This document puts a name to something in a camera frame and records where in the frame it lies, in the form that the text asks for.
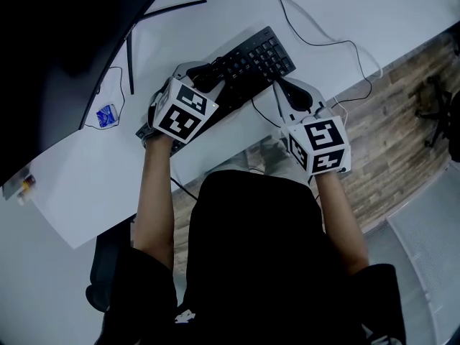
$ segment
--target office chair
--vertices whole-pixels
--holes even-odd
[[[136,215],[105,231],[97,237],[91,267],[91,285],[86,288],[86,299],[96,310],[109,309],[111,286],[116,261],[121,249],[131,246],[131,222]]]
[[[421,113],[419,110],[415,115],[422,119],[438,121],[433,138],[425,141],[425,146],[433,147],[442,133],[443,138],[449,139],[449,153],[452,159],[459,162],[459,94],[452,100],[452,93],[443,91],[439,79],[429,77],[428,83],[432,84],[435,97],[438,102],[438,111],[434,113]]]

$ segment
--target monitor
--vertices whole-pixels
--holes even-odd
[[[127,35],[154,0],[4,0],[0,185],[81,129]]]

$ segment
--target black keyboard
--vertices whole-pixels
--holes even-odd
[[[271,86],[273,80],[294,69],[292,60],[270,27],[265,27],[225,56],[218,57],[193,78],[195,88],[203,93],[209,93],[221,81],[225,81],[216,99],[219,107],[194,138]],[[136,133],[139,138],[142,138],[140,134],[143,134],[143,128]],[[184,146],[175,140],[171,156]]]

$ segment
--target desk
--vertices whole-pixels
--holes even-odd
[[[151,10],[194,0],[156,0]],[[460,0],[294,0],[337,39],[351,39],[371,52],[381,66],[411,51],[460,20]],[[327,42],[287,4],[299,33],[311,42]],[[129,95],[126,47],[113,65],[123,67],[126,104],[120,125],[98,131],[86,127],[37,157],[33,201],[71,247],[76,248],[135,213],[144,149],[134,133],[145,120],[150,96],[180,63],[207,58],[248,27],[270,25],[297,70],[290,75],[331,98],[362,79],[348,45],[308,47],[289,30],[277,0],[208,0],[140,22],[133,32],[135,95]],[[361,55],[366,75],[377,70]],[[112,102],[120,109],[119,70],[110,70],[95,99],[96,110]],[[259,110],[279,121],[271,88],[255,100]],[[172,175],[186,184],[232,155],[266,137],[272,125],[249,105],[172,158]]]

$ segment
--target person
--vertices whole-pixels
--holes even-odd
[[[307,182],[280,177],[286,167],[268,176],[230,160],[208,175],[190,218],[187,289],[177,307],[172,141],[146,141],[134,247],[119,255],[97,345],[405,344],[395,268],[369,266],[335,172],[316,176],[326,232]],[[272,141],[262,156],[280,149]]]

